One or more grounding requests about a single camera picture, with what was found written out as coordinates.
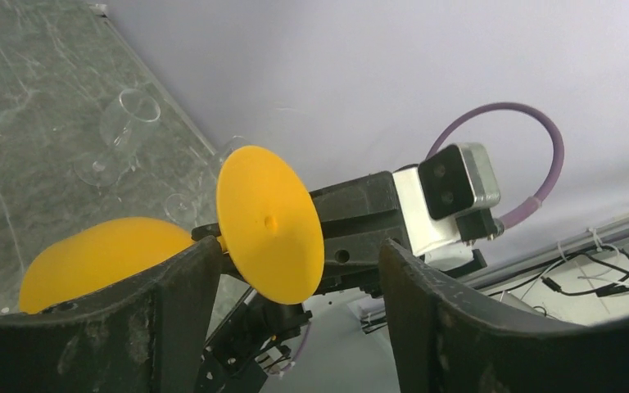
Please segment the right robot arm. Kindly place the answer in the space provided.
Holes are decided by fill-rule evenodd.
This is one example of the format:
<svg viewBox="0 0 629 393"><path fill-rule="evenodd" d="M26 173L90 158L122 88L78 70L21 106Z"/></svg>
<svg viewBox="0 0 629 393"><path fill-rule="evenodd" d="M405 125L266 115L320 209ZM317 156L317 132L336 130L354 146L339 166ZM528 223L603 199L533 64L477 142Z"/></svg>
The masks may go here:
<svg viewBox="0 0 629 393"><path fill-rule="evenodd" d="M491 208L500 198L467 174L437 175L418 165L371 174L313 191L324 236L324 267L317 293L357 288L382 297L378 254L387 239L424 258L456 242L501 232ZM260 386L257 357L285 341L306 337L311 314L302 303L277 305L256 293L244 297L210 335L212 364L227 387L240 377Z"/></svg>

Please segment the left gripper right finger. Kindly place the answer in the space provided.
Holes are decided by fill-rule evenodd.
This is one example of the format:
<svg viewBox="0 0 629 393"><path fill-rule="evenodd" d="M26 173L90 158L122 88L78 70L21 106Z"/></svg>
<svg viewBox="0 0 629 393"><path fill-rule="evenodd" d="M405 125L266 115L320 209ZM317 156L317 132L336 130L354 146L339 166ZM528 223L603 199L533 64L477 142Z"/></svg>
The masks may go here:
<svg viewBox="0 0 629 393"><path fill-rule="evenodd" d="M629 317L588 327L516 309L391 240L378 270L403 392L629 392Z"/></svg>

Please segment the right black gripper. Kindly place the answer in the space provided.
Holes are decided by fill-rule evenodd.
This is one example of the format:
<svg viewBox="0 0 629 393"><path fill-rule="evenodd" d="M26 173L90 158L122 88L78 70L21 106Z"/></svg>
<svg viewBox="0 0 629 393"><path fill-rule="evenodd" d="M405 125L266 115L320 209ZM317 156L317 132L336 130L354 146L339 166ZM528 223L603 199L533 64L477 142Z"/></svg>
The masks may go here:
<svg viewBox="0 0 629 393"><path fill-rule="evenodd" d="M217 220L192 231L229 257L224 271L262 296L313 296L364 287L380 246L412 255L488 234L479 182L452 170L380 172L309 192L290 169L224 169Z"/></svg>

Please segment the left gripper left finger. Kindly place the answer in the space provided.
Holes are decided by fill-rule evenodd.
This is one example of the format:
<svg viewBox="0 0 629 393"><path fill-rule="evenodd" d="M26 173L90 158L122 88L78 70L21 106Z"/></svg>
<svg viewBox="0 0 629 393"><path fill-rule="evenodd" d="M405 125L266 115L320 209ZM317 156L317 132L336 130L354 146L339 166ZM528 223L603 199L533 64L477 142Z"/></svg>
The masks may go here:
<svg viewBox="0 0 629 393"><path fill-rule="evenodd" d="M39 314L0 316L0 392L192 392L223 252L213 237Z"/></svg>

